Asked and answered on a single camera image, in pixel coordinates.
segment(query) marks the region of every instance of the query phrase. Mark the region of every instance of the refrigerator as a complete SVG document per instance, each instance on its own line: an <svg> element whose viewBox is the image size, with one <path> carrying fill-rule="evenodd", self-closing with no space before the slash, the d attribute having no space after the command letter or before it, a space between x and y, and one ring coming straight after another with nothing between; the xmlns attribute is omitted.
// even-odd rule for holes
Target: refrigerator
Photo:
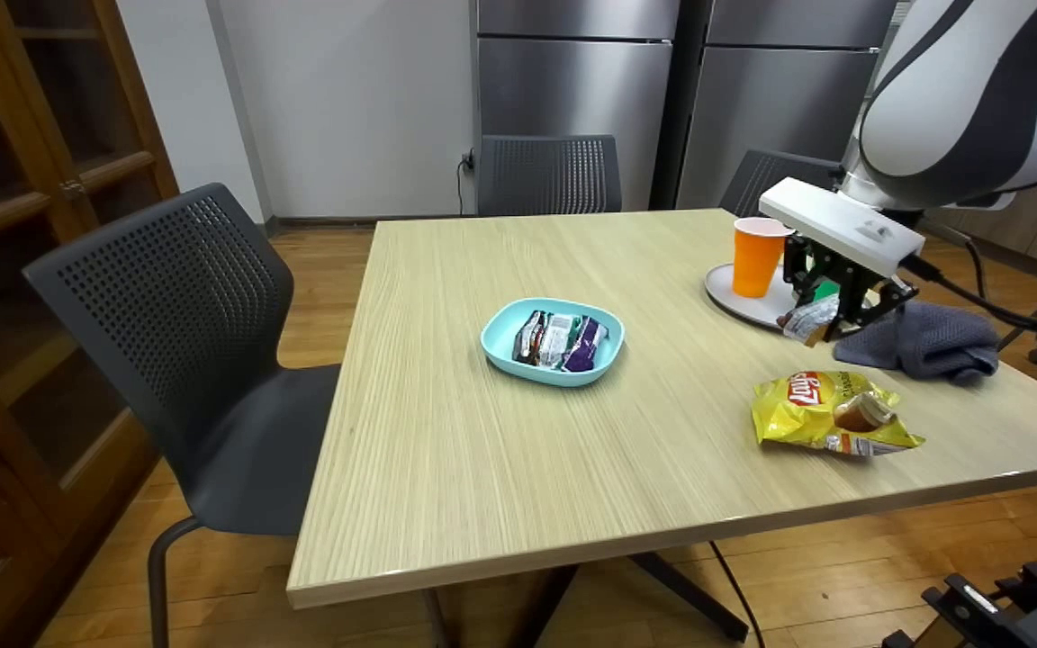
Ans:
<svg viewBox="0 0 1037 648"><path fill-rule="evenodd" d="M646 209L678 4L476 0L476 165L494 138L612 142L619 205Z"/></svg>
<svg viewBox="0 0 1037 648"><path fill-rule="evenodd" d="M678 205L723 205L746 153L842 161L896 0L710 0Z"/></svg>

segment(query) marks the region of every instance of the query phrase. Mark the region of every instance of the floor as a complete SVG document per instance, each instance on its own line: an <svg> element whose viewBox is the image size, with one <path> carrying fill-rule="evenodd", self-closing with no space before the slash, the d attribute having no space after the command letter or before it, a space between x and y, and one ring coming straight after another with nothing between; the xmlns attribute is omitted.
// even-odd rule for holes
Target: floor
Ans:
<svg viewBox="0 0 1037 648"><path fill-rule="evenodd" d="M370 250L370 227L288 227L277 235L298 289L284 333L284 364L342 359L354 303ZM966 256L931 245L931 258L956 279ZM990 294L1034 309L1037 279L990 264ZM1003 359L1027 364L1029 342ZM152 471L118 517L39 645L148 645L145 555L159 531L184 515L166 463ZM900 507L842 521L720 540L766 645L878 645L892 631L916 634L931 613L921 589L945 571L974 583L1037 559L1037 485L950 505ZM666 555L726 610L736 610L710 547ZM176 645L430 645L424 599L403 595L339 610L292 613L284 571L288 540L195 534L170 555L170 628ZM444 589L444 610L472 648L508 645L544 576L508 576ZM544 645L720 645L710 624L661 595L626 562L588 567L544 634Z"/></svg>

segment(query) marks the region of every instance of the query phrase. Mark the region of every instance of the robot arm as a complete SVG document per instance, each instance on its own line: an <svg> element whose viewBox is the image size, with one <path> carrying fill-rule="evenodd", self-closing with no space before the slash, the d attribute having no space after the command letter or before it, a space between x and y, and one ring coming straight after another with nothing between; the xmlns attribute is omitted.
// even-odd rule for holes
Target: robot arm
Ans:
<svg viewBox="0 0 1037 648"><path fill-rule="evenodd" d="M1034 183L1037 0L914 0L883 53L838 196L780 180L758 205L794 231L783 279L798 306L838 285L830 339L909 294L896 268L921 252L921 235L883 213Z"/></svg>

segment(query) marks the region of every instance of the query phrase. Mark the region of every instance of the chip bag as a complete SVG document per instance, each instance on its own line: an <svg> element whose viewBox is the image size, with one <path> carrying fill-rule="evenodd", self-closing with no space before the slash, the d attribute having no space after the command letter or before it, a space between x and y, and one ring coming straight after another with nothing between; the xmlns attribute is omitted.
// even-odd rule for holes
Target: chip bag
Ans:
<svg viewBox="0 0 1037 648"><path fill-rule="evenodd" d="M858 370L798 370L766 383L748 415L758 444L876 459L921 444L892 406L896 395Z"/></svg>

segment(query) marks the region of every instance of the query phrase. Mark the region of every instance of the cup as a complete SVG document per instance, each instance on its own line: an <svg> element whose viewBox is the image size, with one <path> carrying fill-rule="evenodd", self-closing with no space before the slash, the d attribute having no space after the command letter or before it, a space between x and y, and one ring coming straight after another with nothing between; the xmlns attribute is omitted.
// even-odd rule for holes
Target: cup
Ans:
<svg viewBox="0 0 1037 648"><path fill-rule="evenodd" d="M735 219L735 294L766 294L788 235L777 219Z"/></svg>

